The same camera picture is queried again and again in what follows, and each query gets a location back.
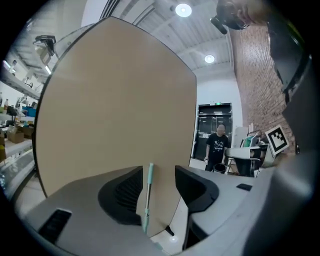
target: doorway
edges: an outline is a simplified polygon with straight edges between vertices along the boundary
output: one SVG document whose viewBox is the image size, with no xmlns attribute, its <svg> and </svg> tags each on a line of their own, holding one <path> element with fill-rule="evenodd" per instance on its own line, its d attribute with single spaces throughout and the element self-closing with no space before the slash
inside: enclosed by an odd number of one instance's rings
<svg viewBox="0 0 320 256">
<path fill-rule="evenodd" d="M 225 135 L 232 139 L 232 109 L 230 103 L 221 105 L 199 105 L 197 129 L 193 157 L 203 161 L 206 157 L 207 139 L 217 131 L 220 124 L 225 125 Z"/>
</svg>

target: black t-shirt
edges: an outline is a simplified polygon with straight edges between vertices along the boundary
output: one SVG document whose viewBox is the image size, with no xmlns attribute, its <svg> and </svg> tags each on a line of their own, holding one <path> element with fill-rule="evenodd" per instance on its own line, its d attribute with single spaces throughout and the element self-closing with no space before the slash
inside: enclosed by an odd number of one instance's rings
<svg viewBox="0 0 320 256">
<path fill-rule="evenodd" d="M 228 137 L 226 135 L 219 137 L 217 133 L 213 133 L 206 143 L 210 145 L 209 161 L 217 164 L 221 163 L 224 157 L 224 148 L 229 146 Z"/>
</svg>

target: floor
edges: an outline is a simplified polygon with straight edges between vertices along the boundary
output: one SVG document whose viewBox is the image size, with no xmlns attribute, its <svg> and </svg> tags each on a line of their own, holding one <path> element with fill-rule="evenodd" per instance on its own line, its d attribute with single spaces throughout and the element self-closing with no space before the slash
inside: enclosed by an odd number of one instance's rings
<svg viewBox="0 0 320 256">
<path fill-rule="evenodd" d="M 206 164 L 200 160 L 190 159 L 189 166 L 204 170 Z M 45 195 L 41 189 L 39 179 L 33 176 L 16 201 L 15 210 L 17 215 L 23 219 L 31 209 L 36 207 L 44 199 Z M 171 236 L 164 230 L 150 238 L 165 255 L 175 255 L 182 251 L 186 235 L 187 218 L 188 208 L 181 198 L 170 223 L 170 228 L 175 236 Z"/>
<path fill-rule="evenodd" d="M 26 214 L 45 200 L 45 194 L 41 188 L 39 179 L 33 175 L 30 181 L 23 188 L 15 203 L 16 214 L 23 219 Z"/>
<path fill-rule="evenodd" d="M 197 159 L 190 159 L 190 167 L 204 170 L 206 164 L 204 161 Z M 184 200 L 181 198 L 178 204 L 178 207 L 175 211 L 175 214 L 170 223 L 170 228 L 174 233 L 174 236 L 171 236 L 167 231 L 162 231 L 159 234 L 152 236 L 150 239 L 160 245 L 160 249 L 166 255 L 175 255 L 182 251 L 182 246 L 185 241 L 186 228 L 188 221 L 188 207 Z"/>
</svg>

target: teal pole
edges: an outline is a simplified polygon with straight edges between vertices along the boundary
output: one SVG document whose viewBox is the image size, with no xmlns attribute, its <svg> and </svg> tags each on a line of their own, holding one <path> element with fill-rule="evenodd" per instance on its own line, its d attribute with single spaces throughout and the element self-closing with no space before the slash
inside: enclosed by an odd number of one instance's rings
<svg viewBox="0 0 320 256">
<path fill-rule="evenodd" d="M 145 202 L 145 210 L 144 210 L 144 222 L 143 222 L 143 232 L 146 234 L 149 225 L 149 203 L 150 203 L 150 192 L 151 192 L 151 185 L 152 179 L 154 176 L 154 164 L 151 162 L 149 165 L 148 171 L 148 181 L 147 181 L 147 189 L 146 189 L 146 202 Z"/>
</svg>

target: white wall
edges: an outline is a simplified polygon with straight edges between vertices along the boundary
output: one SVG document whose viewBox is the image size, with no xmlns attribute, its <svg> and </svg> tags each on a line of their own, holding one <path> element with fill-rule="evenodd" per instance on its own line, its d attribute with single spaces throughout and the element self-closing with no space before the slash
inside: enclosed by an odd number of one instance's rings
<svg viewBox="0 0 320 256">
<path fill-rule="evenodd" d="M 55 0 L 52 1 L 52 4 L 55 4 L 57 8 L 55 38 L 58 42 L 63 37 L 82 27 L 81 23 L 87 0 Z"/>
<path fill-rule="evenodd" d="M 87 0 L 82 16 L 81 27 L 97 23 L 108 0 Z"/>
<path fill-rule="evenodd" d="M 203 78 L 197 78 L 196 105 L 214 104 L 217 102 L 232 104 L 232 144 L 236 127 L 243 125 L 242 107 L 238 84 L 234 72 Z"/>
</svg>

